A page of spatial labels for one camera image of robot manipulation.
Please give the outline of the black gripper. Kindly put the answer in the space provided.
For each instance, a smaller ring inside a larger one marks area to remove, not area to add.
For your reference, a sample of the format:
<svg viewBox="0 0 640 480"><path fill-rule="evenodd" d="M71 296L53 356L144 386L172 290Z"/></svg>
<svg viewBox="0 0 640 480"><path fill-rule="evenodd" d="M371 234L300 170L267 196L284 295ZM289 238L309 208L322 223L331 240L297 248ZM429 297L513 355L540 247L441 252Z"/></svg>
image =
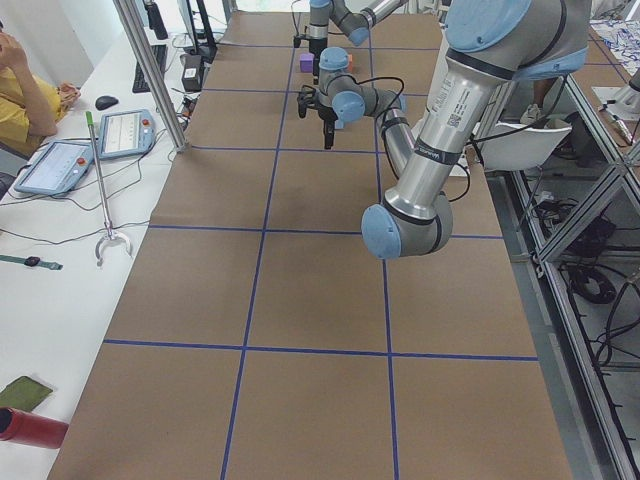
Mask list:
<svg viewBox="0 0 640 480"><path fill-rule="evenodd" d="M322 52L326 48L326 39L310 38L308 40L308 43L309 43L309 52L314 55L314 61L312 65L313 85L318 85L319 75L320 75L319 60Z"/></svg>
<svg viewBox="0 0 640 480"><path fill-rule="evenodd" d="M331 150L334 145L334 111L319 100L314 102L314 109L319 118L323 120L324 149Z"/></svg>

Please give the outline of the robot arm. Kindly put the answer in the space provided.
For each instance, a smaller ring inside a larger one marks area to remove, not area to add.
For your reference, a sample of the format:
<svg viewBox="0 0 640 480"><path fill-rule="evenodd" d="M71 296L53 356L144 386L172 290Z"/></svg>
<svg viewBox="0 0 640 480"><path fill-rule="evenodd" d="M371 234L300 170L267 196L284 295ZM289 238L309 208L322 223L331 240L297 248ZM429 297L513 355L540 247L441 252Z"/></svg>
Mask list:
<svg viewBox="0 0 640 480"><path fill-rule="evenodd" d="M397 93L358 83L348 54L325 46L316 54L315 95L344 122L375 119L399 175L380 203L368 207L361 233L380 259L435 252L452 232L442 188L495 89L512 80L540 80L579 70L587 55L588 1L453 1L444 18L447 65L419 134Z"/></svg>
<svg viewBox="0 0 640 480"><path fill-rule="evenodd" d="M353 45L359 46L370 36L370 31L407 4L403 0L372 1L365 8L351 11L343 0L312 0L309 2L309 23L303 34L298 34L294 46L308 42L309 52L313 55L313 83L318 84L320 75L320 56L328 48L329 23L332 23Z"/></svg>

